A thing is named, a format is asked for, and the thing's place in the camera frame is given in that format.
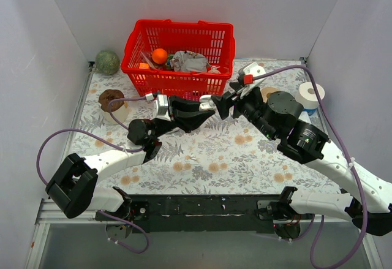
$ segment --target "black metal base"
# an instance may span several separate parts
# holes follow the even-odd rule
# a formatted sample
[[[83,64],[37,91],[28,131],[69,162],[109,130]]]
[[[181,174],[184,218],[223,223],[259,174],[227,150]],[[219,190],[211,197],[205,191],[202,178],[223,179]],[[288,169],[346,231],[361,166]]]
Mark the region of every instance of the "black metal base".
[[[274,233],[272,219],[260,219],[258,201],[280,195],[130,195],[132,220],[146,232],[254,231]],[[96,214],[97,221],[110,219]]]

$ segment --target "white cable clip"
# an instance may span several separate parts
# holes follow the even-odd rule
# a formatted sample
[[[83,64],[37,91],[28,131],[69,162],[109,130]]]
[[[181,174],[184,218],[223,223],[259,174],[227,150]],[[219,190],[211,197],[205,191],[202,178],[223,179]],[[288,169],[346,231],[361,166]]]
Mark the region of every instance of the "white cable clip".
[[[145,94],[146,100],[154,100],[154,94],[150,91]]]
[[[354,162],[355,162],[355,158],[351,157],[351,162],[349,163],[349,167],[347,168],[347,171],[351,171],[351,168],[354,167]]]

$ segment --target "green ball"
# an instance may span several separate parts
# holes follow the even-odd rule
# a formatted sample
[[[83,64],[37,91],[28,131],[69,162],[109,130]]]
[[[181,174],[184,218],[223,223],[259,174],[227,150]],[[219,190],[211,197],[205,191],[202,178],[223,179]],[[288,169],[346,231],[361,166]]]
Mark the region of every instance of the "green ball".
[[[96,67],[101,73],[113,75],[120,69],[120,58],[113,51],[102,50],[96,56]]]

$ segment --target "gray plastic bag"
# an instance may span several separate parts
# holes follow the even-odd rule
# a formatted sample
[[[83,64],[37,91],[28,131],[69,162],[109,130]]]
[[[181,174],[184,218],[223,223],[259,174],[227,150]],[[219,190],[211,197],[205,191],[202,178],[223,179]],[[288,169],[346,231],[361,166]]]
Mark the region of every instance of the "gray plastic bag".
[[[180,50],[170,61],[175,72],[207,72],[208,60],[205,56],[189,50]]]

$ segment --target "green object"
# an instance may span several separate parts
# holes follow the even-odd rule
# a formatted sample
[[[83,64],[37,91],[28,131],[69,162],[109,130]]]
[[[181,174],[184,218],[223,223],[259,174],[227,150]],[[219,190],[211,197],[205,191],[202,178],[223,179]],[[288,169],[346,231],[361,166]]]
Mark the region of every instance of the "green object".
[[[113,51],[102,50],[96,56],[96,67],[101,73],[113,75],[120,69],[120,58]]]
[[[173,71],[172,65],[170,65],[170,61],[172,60],[173,57],[174,57],[174,53],[169,53],[169,55],[167,57],[166,69],[169,71]]]

